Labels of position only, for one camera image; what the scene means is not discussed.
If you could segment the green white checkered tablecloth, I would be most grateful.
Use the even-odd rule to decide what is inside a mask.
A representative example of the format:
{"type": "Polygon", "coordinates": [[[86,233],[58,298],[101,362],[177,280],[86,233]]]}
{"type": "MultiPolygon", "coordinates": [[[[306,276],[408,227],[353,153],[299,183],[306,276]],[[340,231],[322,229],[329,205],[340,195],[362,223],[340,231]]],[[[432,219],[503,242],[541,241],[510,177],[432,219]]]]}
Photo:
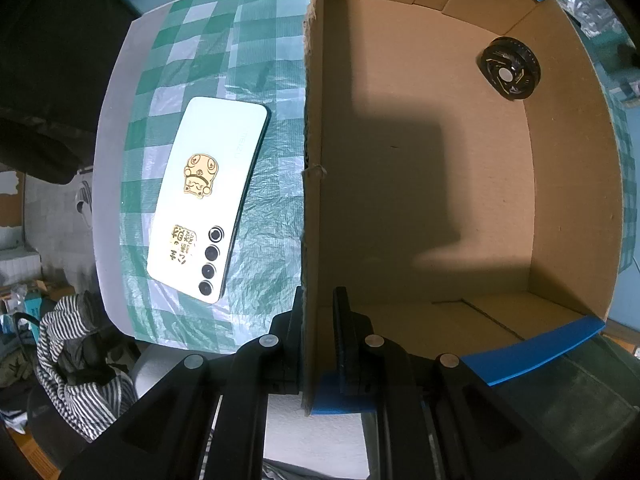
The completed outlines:
{"type": "Polygon", "coordinates": [[[119,247],[136,338],[231,353],[292,307],[304,225],[304,18],[310,0],[178,0],[140,77],[124,147],[119,247]],[[149,277],[148,233],[180,119],[196,96],[262,103],[270,122],[209,306],[149,277]]]}

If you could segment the black round reel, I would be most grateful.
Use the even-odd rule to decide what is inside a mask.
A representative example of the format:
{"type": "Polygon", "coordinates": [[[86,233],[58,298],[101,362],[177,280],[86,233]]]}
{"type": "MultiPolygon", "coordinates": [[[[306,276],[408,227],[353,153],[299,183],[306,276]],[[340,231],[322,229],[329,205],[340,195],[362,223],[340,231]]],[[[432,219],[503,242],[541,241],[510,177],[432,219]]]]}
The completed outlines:
{"type": "Polygon", "coordinates": [[[512,37],[492,40],[478,57],[477,65],[491,87],[510,101],[528,99],[541,78],[534,52],[512,37]]]}

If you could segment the white smartphone gold stickers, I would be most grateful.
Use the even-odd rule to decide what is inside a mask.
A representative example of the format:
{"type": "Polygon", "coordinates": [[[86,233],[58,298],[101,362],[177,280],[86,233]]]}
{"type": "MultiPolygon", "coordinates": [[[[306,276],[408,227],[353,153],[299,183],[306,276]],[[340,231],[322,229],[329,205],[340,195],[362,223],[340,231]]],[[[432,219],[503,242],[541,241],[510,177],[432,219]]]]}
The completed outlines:
{"type": "Polygon", "coordinates": [[[262,104],[197,96],[182,116],[149,229],[146,270],[206,304],[224,279],[270,118],[262,104]]]}

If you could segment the black white striped cloth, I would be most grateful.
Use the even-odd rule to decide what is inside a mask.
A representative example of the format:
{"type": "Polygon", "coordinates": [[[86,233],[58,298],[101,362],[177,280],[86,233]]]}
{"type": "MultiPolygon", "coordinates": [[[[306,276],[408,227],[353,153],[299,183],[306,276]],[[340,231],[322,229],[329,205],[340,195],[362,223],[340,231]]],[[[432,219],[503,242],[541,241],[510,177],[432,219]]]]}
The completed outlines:
{"type": "Polygon", "coordinates": [[[36,375],[58,414],[85,440],[96,440],[138,400],[134,382],[107,362],[112,328],[90,292],[62,297],[39,322],[36,375]]]}

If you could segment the brown cardboard box blue tape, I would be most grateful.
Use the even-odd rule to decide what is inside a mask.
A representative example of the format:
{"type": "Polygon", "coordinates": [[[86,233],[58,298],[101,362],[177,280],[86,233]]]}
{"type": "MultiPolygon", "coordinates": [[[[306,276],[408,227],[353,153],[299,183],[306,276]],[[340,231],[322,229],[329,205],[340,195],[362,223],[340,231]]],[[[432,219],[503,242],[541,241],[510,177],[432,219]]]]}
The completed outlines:
{"type": "Polygon", "coordinates": [[[599,333],[623,245],[608,104],[555,0],[311,0],[304,399],[334,369],[331,302],[408,352],[450,352],[488,384],[599,333]],[[477,59],[512,37],[525,100],[477,59]]]}

